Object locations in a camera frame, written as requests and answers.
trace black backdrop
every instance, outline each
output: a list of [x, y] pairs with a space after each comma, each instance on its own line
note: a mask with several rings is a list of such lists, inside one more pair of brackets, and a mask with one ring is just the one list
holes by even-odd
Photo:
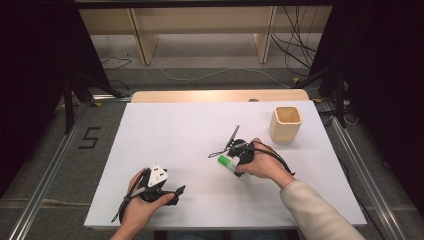
[[424, 5], [376, 2], [347, 66], [348, 95], [424, 216]]
[[83, 24], [77, 9], [0, 3], [1, 195], [46, 130], [65, 76], [80, 71], [109, 86]]

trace white wire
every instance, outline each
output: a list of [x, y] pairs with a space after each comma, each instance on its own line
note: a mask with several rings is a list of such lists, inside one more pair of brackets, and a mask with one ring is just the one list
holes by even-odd
[[309, 92], [309, 91], [317, 90], [317, 89], [319, 89], [319, 88], [320, 88], [320, 87], [311, 88], [311, 89], [308, 89], [308, 90], [305, 90], [305, 91]]
[[281, 86], [285, 87], [285, 88], [290, 88], [289, 86], [275, 80], [272, 76], [270, 76], [269, 74], [265, 73], [265, 72], [261, 72], [261, 71], [257, 71], [257, 70], [252, 70], [252, 69], [246, 69], [246, 68], [227, 68], [225, 70], [222, 71], [218, 71], [215, 73], [211, 73], [211, 74], [207, 74], [205, 76], [199, 77], [199, 78], [192, 78], [192, 79], [183, 79], [183, 78], [174, 78], [174, 77], [170, 77], [168, 76], [168, 74], [165, 73], [165, 71], [163, 71], [163, 69], [158, 68], [169, 80], [173, 80], [173, 81], [183, 81], [183, 82], [194, 82], [194, 81], [199, 81], [202, 79], [205, 79], [207, 77], [213, 76], [213, 75], [217, 75], [217, 74], [221, 74], [224, 72], [228, 72], [228, 71], [233, 71], [233, 70], [240, 70], [240, 71], [248, 71], [248, 72], [254, 72], [254, 73], [260, 73], [263, 74], [265, 76], [267, 76], [269, 79], [271, 79], [272, 81], [280, 84]]
[[343, 119], [345, 120], [345, 122], [350, 125], [350, 126], [355, 126], [356, 124], [358, 124], [359, 122], [359, 117], [356, 117], [356, 121], [354, 123], [351, 123], [350, 120], [346, 119], [346, 116], [343, 115]]

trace wooden container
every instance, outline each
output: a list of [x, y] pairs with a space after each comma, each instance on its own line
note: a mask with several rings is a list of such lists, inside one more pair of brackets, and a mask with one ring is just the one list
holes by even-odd
[[301, 124], [302, 116], [296, 107], [277, 107], [269, 125], [271, 139], [274, 142], [291, 142]]

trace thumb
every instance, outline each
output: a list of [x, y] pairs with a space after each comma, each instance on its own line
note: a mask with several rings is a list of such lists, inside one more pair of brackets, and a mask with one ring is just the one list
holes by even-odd
[[162, 207], [163, 205], [167, 204], [169, 201], [171, 201], [175, 197], [175, 194], [168, 193], [166, 195], [163, 195], [158, 200], [154, 201], [153, 204], [155, 205], [156, 209]]
[[236, 172], [238, 173], [247, 172], [247, 165], [246, 164], [238, 165], [236, 167]]

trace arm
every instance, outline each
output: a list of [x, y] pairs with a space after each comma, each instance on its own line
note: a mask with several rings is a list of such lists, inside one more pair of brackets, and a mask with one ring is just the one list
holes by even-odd
[[[137, 177], [143, 172], [141, 170], [138, 172], [130, 181], [128, 191], [130, 191], [131, 186], [137, 180]], [[153, 214], [163, 205], [167, 204], [172, 200], [174, 194], [170, 193], [160, 197], [158, 200], [149, 203], [143, 201], [140, 197], [135, 197], [131, 199], [128, 203], [127, 208], [125, 209], [124, 217], [122, 219], [121, 226], [115, 232], [111, 239], [113, 240], [123, 240], [123, 239], [133, 239], [134, 236], [146, 226], [150, 221], [150, 218]]]
[[[266, 147], [255, 144], [255, 148]], [[237, 172], [249, 172], [274, 181], [282, 190], [280, 198], [307, 239], [364, 239], [336, 209], [312, 187], [296, 180], [273, 157], [255, 152], [253, 161], [239, 165]]]

